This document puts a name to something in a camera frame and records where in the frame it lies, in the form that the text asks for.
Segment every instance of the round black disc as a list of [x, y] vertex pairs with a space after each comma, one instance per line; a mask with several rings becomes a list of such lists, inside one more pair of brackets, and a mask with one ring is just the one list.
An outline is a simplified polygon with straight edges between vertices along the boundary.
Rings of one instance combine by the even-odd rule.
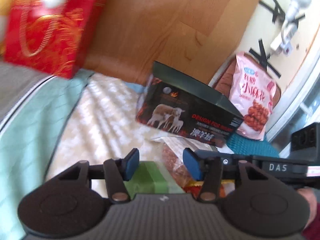
[[25, 231], [46, 238], [83, 233], [98, 224], [104, 213], [104, 200], [98, 193], [70, 181], [43, 185], [18, 207]]
[[307, 201], [285, 185], [251, 181], [223, 202], [226, 218], [239, 230], [254, 236], [283, 237], [298, 233], [309, 218]]

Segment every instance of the brown cushion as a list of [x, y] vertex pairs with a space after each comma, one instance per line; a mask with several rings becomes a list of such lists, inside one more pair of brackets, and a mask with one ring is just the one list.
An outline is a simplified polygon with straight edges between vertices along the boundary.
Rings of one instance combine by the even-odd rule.
[[[256, 66], [260, 67], [263, 71], [265, 69], [249, 54], [244, 54], [245, 57], [247, 57], [250, 61], [252, 61]], [[221, 74], [221, 76], [218, 78], [218, 80], [212, 85], [212, 88], [219, 91], [223, 95], [225, 95], [227, 98], [230, 96], [230, 90], [232, 87], [232, 80], [233, 80], [233, 74], [236, 70], [236, 57], [233, 57], [230, 61], [228, 66], [226, 67], [225, 71]], [[281, 89], [277, 85], [275, 96], [273, 97], [273, 107], [276, 106], [276, 104], [279, 102], [281, 97]]]

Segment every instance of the blue brand logo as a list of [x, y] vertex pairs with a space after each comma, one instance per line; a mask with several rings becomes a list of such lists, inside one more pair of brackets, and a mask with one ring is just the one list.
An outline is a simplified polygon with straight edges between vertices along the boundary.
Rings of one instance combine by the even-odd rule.
[[246, 72], [249, 75], [254, 75], [254, 70], [248, 67], [244, 68], [244, 72]]

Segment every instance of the wood grain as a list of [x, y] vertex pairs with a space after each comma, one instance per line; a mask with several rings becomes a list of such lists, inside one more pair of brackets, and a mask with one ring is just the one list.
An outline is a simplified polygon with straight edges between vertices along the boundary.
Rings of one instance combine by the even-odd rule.
[[158, 60], [208, 83], [258, 1], [108, 0], [85, 67], [144, 84]]

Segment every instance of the black box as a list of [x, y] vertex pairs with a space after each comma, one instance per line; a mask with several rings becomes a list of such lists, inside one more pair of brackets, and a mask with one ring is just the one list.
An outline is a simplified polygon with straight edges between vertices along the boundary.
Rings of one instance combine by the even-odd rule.
[[288, 159], [304, 160], [320, 165], [320, 123], [314, 122], [291, 135]]
[[222, 145], [243, 116], [206, 84], [159, 62], [138, 101], [138, 122], [186, 138]]

